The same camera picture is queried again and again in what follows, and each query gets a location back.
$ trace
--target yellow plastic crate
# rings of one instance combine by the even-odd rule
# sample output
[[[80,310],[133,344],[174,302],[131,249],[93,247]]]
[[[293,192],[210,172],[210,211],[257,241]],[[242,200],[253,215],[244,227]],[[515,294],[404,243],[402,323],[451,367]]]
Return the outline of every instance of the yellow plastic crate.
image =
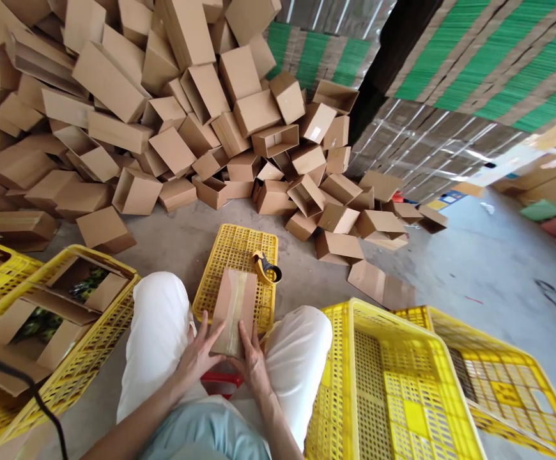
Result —
[[[354,298],[322,311],[334,337],[306,458],[485,458],[449,351],[437,335]]]
[[[10,258],[0,266],[0,299],[2,299],[43,264],[2,245],[0,245],[0,252],[10,255]]]
[[[48,281],[77,254],[92,257],[119,270],[130,281],[43,384],[40,395],[48,409],[55,414],[64,412],[76,403],[129,327],[133,316],[133,288],[140,278],[133,268],[105,254],[72,245],[0,300],[1,317],[14,300],[35,290],[32,282]],[[0,445],[25,433],[45,419],[46,416],[40,411],[35,400],[12,397],[0,389]]]
[[[444,340],[477,427],[556,458],[556,393],[532,356],[432,307],[395,313]]]
[[[220,226],[193,302],[193,313],[198,320],[201,321],[204,310],[207,310],[208,316],[212,318],[225,267],[256,273],[251,256],[258,250],[265,253],[269,263],[278,265],[276,235],[231,224]],[[272,328],[275,303],[276,287],[258,280],[254,319],[257,321],[259,332],[266,332]]]

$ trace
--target person's right hand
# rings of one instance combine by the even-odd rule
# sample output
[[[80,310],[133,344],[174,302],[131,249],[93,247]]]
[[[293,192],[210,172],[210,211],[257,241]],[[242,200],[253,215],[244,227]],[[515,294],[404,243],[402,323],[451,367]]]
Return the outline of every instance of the person's right hand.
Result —
[[[274,390],[272,390],[270,377],[265,368],[265,357],[259,346],[257,323],[255,322],[252,326],[252,341],[248,337],[243,321],[239,322],[238,327],[246,352],[246,362],[243,363],[235,358],[229,358],[229,362],[242,375],[255,399],[268,397]]]

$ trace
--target black cable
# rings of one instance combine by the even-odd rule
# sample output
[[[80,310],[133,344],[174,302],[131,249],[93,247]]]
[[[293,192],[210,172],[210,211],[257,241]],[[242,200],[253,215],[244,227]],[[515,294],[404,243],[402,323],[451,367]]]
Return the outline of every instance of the black cable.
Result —
[[[33,379],[24,372],[19,371],[18,369],[5,364],[3,361],[0,361],[0,372],[4,374],[10,375],[12,377],[16,377],[19,380],[22,380],[26,383],[33,393],[33,397],[37,402],[37,405],[40,407],[42,412],[46,414],[46,416],[50,419],[50,421],[56,426],[56,431],[59,434],[59,442],[61,443],[61,455],[63,456],[63,460],[68,460],[67,457],[67,449],[65,447],[65,435],[63,434],[63,427],[61,426],[61,422],[58,418],[46,407],[42,397],[40,396],[40,391]]]

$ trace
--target gray floor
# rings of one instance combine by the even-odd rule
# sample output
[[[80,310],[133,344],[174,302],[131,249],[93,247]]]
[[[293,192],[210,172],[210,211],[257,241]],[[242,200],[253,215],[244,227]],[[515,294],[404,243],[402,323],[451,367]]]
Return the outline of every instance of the gray floor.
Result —
[[[485,201],[495,206],[493,215],[468,197],[445,211],[451,220],[446,231],[431,236],[411,229],[410,243],[397,252],[363,242],[365,255],[382,270],[415,285],[418,303],[433,305],[534,355],[556,388],[556,308],[534,284],[534,279],[543,279],[556,287],[556,244],[521,218],[516,203],[489,192]],[[141,275],[174,272],[192,300],[221,223],[279,237],[284,279],[277,290],[277,318],[302,304],[324,307],[351,296],[366,299],[347,283],[347,267],[317,261],[312,242],[292,237],[280,217],[259,216],[249,200],[234,200],[219,211],[197,202],[171,215],[156,207],[152,216],[127,218],[138,245],[118,258]],[[82,243],[81,237],[75,226],[65,224],[38,257],[48,260],[72,243]],[[80,458],[114,425],[124,367],[122,340],[79,402],[64,414],[72,459]],[[484,433],[481,438],[490,459],[542,458]],[[59,458],[56,442],[55,435],[42,459]]]

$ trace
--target white pants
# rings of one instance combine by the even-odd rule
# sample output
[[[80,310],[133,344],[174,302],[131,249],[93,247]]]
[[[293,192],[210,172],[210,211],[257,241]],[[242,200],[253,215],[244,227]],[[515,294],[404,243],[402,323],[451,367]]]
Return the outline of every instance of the white pants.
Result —
[[[153,273],[138,283],[133,296],[134,315],[117,422],[158,390],[176,370],[188,346],[189,299],[176,275]],[[288,313],[266,343],[270,382],[302,451],[332,335],[329,319],[318,309],[305,305]],[[207,397],[208,393],[197,382],[180,404]],[[229,402],[228,406],[265,436],[261,415],[245,384]]]

